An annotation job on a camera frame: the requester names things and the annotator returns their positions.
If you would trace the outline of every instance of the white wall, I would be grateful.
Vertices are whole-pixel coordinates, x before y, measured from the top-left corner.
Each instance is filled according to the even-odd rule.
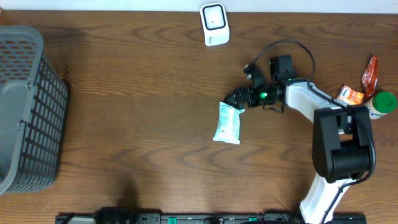
[[[0,0],[3,9],[198,11],[207,0]],[[398,0],[215,0],[229,12],[398,13]]]

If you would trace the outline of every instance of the wooden table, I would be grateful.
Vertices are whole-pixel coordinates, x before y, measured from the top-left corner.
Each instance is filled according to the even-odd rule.
[[[218,103],[250,84],[242,68],[272,41],[294,37],[317,61],[315,83],[336,96],[361,89],[372,54],[378,86],[398,89],[398,16],[228,15],[231,38],[206,47],[199,13],[6,11],[1,24],[37,28],[59,74],[72,84],[56,183],[35,194],[0,197],[1,223],[53,223],[61,212],[103,206],[164,213],[261,213],[295,209],[315,175],[312,123],[298,111],[247,110],[240,145],[212,140]],[[292,44],[261,59],[292,54],[299,76],[310,60]],[[398,218],[398,113],[372,121],[377,169],[348,190],[338,211],[369,223]]]

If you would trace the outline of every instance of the gray plastic basket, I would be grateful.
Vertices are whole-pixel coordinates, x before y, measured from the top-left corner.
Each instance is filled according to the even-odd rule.
[[[34,192],[57,174],[68,92],[40,33],[0,26],[0,195]]]

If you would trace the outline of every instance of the green lid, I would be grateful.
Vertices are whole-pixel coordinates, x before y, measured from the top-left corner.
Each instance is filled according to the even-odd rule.
[[[392,93],[383,91],[372,99],[372,105],[380,113],[390,113],[397,108],[397,98]]]

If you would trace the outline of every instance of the bottle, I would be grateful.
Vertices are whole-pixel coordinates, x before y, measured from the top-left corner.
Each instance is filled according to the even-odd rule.
[[[368,100],[364,106],[369,110],[371,119],[379,119],[397,108],[397,98],[387,91],[382,91]]]

